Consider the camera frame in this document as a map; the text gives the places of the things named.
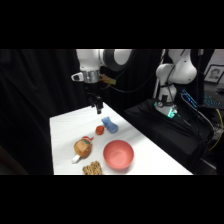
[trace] bread roll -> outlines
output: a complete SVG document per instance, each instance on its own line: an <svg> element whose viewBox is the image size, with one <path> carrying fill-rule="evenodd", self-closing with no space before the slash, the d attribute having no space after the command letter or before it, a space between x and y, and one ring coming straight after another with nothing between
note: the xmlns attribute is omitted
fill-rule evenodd
<svg viewBox="0 0 224 224"><path fill-rule="evenodd" d="M74 145L75 152L80 156L80 157L86 157L90 154L91 149L92 149L92 144L89 140L87 139L82 139L78 142L75 143Z"/></svg>

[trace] red bowl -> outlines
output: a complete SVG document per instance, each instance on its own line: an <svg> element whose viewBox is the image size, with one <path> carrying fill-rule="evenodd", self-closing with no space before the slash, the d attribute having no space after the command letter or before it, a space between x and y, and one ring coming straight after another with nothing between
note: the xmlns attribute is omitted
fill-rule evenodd
<svg viewBox="0 0 224 224"><path fill-rule="evenodd" d="M111 168L123 170L131 165L134 159L134 150L127 142L116 140L106 145L103 157Z"/></svg>

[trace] white tabletop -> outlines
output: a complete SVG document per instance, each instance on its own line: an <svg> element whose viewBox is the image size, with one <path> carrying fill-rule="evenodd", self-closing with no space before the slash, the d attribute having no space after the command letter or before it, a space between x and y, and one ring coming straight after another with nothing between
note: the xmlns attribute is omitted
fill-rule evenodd
<svg viewBox="0 0 224 224"><path fill-rule="evenodd" d="M115 134L105 130L98 136L96 127L103 124L105 117L110 117L119 130ZM95 161L100 162L105 175L192 175L105 103L100 115L96 108L87 107L51 118L50 127L55 175L84 175L83 167ZM73 146L84 136L94 137L92 152L78 164L72 164L76 155ZM125 170L113 170L104 161L104 147L113 140L126 141L134 149L135 158Z"/></svg>

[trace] black cable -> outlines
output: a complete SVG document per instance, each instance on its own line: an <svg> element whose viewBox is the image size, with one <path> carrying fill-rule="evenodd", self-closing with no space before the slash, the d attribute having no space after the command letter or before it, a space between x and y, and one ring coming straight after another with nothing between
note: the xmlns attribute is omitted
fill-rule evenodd
<svg viewBox="0 0 224 224"><path fill-rule="evenodd" d="M141 89L152 77L153 77L153 75L154 75L154 73L155 72L153 72L153 73L151 73L151 75L149 76L149 78L140 86L140 87L138 87L137 89L135 89L135 90L131 90L131 91L124 91L124 90L120 90L120 89L116 89L116 88L114 88L113 86L109 86L110 88L112 88L112 89L114 89L114 90L116 90L116 91L118 91L118 92L121 92L121 93L134 93L134 92L136 92L136 91L138 91L139 89Z"/></svg>

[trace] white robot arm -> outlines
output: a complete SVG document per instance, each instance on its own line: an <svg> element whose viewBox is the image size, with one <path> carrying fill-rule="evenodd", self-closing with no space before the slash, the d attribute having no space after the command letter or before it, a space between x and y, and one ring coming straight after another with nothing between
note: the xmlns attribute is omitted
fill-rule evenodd
<svg viewBox="0 0 224 224"><path fill-rule="evenodd" d="M133 49L77 49L80 73L72 76L73 81L84 82L89 102L101 113L103 102L99 95L100 67L105 66L118 72L126 68Z"/></svg>
<svg viewBox="0 0 224 224"><path fill-rule="evenodd" d="M155 108L170 118L177 113L174 104L177 90L173 84L189 84L197 75L190 53L191 49L169 49L168 55L173 64L160 65L156 72L160 81L160 93Z"/></svg>

